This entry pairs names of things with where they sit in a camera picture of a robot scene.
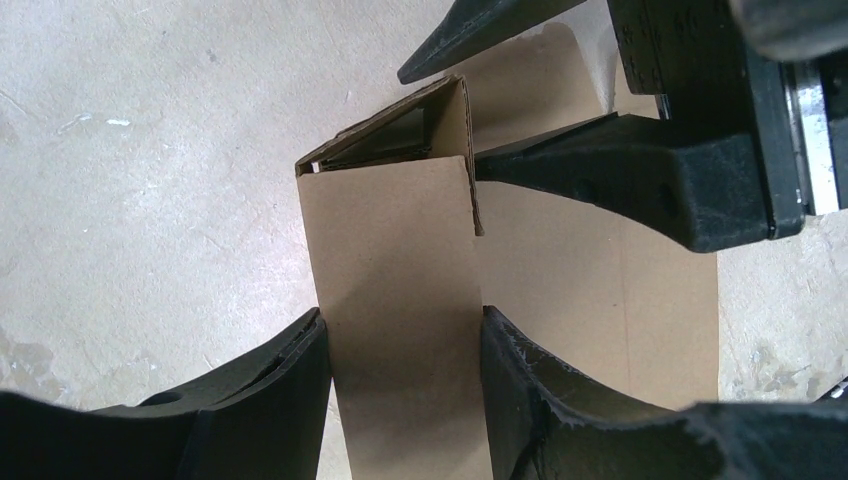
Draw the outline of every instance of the concrete floor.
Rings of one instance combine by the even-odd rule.
[[[450,3],[6,2],[0,386],[134,404],[313,306],[292,165],[411,90],[395,71]],[[555,21],[609,104],[605,3]],[[848,374],[848,217],[718,261],[723,399]],[[350,476],[335,412],[320,478]]]

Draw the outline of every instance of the cardboard sheet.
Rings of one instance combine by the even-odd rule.
[[[478,152],[603,113],[564,25],[457,70],[468,78]],[[620,65],[616,93],[619,112],[656,115],[653,97],[629,93]],[[533,105],[532,115],[522,105]],[[552,353],[641,400],[682,408],[718,398],[715,255],[690,253],[592,205],[511,185],[477,188],[484,303]]]

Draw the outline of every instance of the cardboard flap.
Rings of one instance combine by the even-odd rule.
[[[492,478],[463,157],[302,175],[356,480]]]
[[[295,164],[298,177],[404,161],[462,156],[474,229],[483,235],[474,181],[465,79],[448,76],[342,132]]]

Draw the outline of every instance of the brown cardboard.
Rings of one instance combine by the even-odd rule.
[[[502,44],[457,71],[468,78],[478,151],[603,113],[564,25]],[[620,65],[616,92],[620,112],[656,115],[653,97],[629,93]],[[504,111],[509,105],[518,112]],[[622,392],[668,408],[717,399],[715,255],[689,253],[594,206],[511,185],[480,183],[478,201],[484,303]]]
[[[307,168],[438,97],[445,103],[431,155],[442,158]],[[447,79],[298,163],[356,480],[492,477],[479,377],[482,299],[468,125],[464,82]]]

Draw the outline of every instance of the corrugated cardboard edge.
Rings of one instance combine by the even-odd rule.
[[[459,88],[462,95],[462,102],[465,108],[465,136],[466,146],[464,152],[455,152],[457,155],[465,157],[465,168],[468,172],[469,192],[471,195],[471,205],[473,208],[474,231],[477,236],[483,236],[483,225],[480,221],[480,207],[477,203],[477,185],[474,172],[474,149],[471,139],[471,110],[468,102],[468,87],[465,78],[459,75],[446,76],[439,81],[432,83],[402,100],[384,108],[377,114],[371,116],[367,120],[363,120],[345,130],[339,132],[335,138],[325,142],[320,147],[313,150],[311,153],[301,158],[295,163],[295,175],[301,176],[311,174],[312,163],[323,158],[331,157],[348,146],[361,141],[369,134],[389,125],[393,121],[399,119],[404,114],[414,109],[418,104],[428,97],[438,95],[450,88]]]

